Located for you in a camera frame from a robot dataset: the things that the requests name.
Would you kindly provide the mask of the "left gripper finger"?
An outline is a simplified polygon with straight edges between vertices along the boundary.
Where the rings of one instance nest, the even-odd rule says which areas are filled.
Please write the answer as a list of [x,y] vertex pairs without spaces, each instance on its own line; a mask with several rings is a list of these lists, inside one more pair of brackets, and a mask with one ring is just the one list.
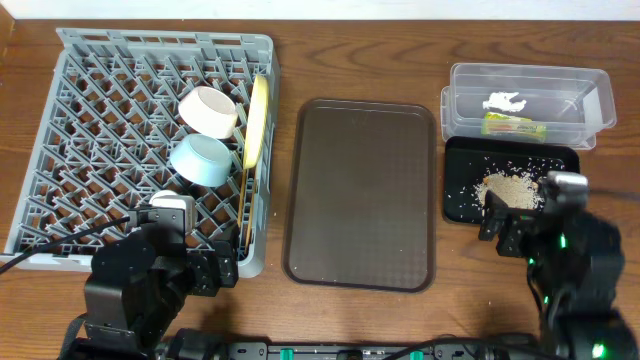
[[234,288],[239,275],[237,251],[239,246],[239,227],[237,224],[226,228],[214,240],[214,250],[217,257],[221,287]]
[[221,287],[221,280],[217,257],[212,254],[204,254],[200,258],[200,287],[204,290],[218,290]]

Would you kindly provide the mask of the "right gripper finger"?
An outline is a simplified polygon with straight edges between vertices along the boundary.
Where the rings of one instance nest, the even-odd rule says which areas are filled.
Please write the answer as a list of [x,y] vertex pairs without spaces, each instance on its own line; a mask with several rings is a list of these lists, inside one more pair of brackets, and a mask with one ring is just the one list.
[[481,241],[492,241],[501,231],[507,218],[507,204],[493,191],[485,193],[482,222],[478,234]]
[[499,256],[521,258],[523,256],[520,242],[523,238],[521,222],[509,220],[498,234],[496,250]]

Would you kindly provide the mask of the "rice and nutshell pile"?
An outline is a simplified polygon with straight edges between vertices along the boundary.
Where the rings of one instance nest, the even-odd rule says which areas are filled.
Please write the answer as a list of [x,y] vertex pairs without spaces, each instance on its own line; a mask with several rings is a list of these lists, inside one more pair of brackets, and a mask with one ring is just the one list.
[[507,159],[481,155],[456,164],[446,170],[444,214],[451,221],[479,223],[488,190],[511,208],[539,210],[545,202],[539,194],[539,181],[550,170],[565,169],[562,160],[527,156]]

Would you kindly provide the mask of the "wooden chopstick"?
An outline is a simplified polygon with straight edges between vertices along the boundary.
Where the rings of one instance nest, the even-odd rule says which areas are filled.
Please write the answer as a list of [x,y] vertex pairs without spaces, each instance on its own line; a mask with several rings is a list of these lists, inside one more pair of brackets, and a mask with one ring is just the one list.
[[243,254],[247,256],[249,254],[249,245],[251,243],[252,233],[252,220],[254,213],[254,198],[257,194],[258,181],[255,179],[254,170],[246,170],[243,173],[243,185],[244,185],[244,199],[243,199],[243,212],[242,212],[242,232],[243,232]]
[[244,207],[245,207],[245,194],[246,194],[246,187],[247,187],[247,177],[248,177],[248,173],[249,170],[248,169],[243,169],[242,171],[242,181],[241,181],[241,191],[240,191],[240,195],[239,195],[239,207],[238,207],[238,212],[237,212],[237,224],[238,227],[240,228],[242,226],[243,223],[243,217],[244,217]]

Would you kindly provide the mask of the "yellow green snack wrapper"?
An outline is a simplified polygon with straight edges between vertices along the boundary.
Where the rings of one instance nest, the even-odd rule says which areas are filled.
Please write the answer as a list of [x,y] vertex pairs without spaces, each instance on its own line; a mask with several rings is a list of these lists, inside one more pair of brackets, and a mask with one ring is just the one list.
[[513,135],[545,141],[547,128],[529,118],[487,112],[482,120],[482,135]]

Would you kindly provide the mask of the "white tissue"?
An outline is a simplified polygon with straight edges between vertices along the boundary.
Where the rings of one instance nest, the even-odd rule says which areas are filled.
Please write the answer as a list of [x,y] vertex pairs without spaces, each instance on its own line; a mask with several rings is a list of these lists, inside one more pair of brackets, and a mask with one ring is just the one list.
[[503,112],[520,112],[522,111],[527,101],[524,99],[517,100],[519,92],[493,92],[489,95],[489,98],[482,102],[484,109],[497,109]]

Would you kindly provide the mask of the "dark brown serving tray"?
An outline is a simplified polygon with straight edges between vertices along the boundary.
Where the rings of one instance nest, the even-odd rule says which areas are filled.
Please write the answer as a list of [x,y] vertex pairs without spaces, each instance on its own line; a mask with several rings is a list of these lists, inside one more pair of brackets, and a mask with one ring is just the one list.
[[283,271],[305,285],[420,293],[436,275],[436,129],[411,104],[300,109]]

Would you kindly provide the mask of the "yellow plate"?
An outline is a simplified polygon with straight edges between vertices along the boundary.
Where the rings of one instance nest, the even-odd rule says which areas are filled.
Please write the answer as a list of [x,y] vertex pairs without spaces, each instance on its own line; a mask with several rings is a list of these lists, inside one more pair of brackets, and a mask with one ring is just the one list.
[[248,170],[257,165],[261,152],[262,138],[266,126],[269,102],[269,84],[262,75],[254,80],[245,137],[243,169]]

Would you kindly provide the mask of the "white cup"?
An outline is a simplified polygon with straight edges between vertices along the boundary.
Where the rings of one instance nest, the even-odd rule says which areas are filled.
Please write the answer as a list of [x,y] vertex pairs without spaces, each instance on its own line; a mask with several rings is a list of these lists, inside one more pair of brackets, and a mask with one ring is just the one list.
[[172,190],[160,190],[151,196],[149,205],[160,208],[179,208],[176,196],[177,193]]

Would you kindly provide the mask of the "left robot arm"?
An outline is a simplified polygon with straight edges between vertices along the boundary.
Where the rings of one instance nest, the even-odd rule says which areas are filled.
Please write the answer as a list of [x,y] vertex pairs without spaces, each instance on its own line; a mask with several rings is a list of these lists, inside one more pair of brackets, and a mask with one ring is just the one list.
[[86,311],[68,326],[62,359],[226,359],[217,336],[181,329],[163,338],[190,295],[213,297],[236,285],[240,229],[227,227],[209,252],[190,252],[181,208],[128,212],[128,235],[92,258]]

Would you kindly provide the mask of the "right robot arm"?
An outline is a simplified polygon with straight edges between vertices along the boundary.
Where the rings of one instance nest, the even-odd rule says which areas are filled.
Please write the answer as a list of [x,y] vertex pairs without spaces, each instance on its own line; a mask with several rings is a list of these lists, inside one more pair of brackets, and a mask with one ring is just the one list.
[[534,359],[636,359],[639,345],[615,309],[625,257],[616,226],[586,209],[585,176],[551,171],[538,183],[541,209],[509,206],[487,191],[479,237],[527,260],[540,319]]

